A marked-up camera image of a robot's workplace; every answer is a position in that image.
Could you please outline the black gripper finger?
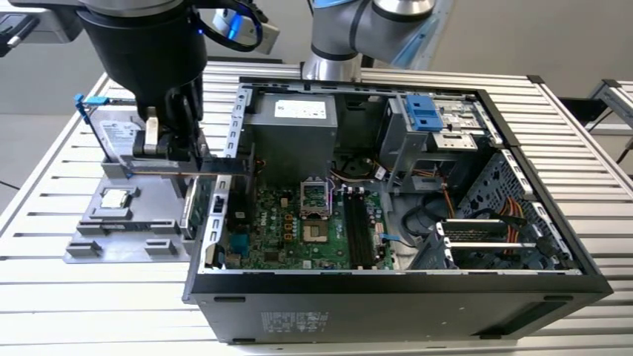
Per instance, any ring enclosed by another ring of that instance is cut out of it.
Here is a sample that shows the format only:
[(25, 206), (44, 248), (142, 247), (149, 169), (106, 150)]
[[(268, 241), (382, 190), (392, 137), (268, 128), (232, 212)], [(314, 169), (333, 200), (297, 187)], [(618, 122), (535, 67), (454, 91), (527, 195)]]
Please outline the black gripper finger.
[(178, 136), (161, 124), (154, 107), (146, 107), (144, 114), (145, 126), (136, 132), (132, 156), (136, 159), (164, 159), (182, 162), (184, 150)]
[(197, 87), (173, 89), (165, 99), (162, 116), (169, 160), (190, 160), (201, 157), (202, 112), (201, 91)]

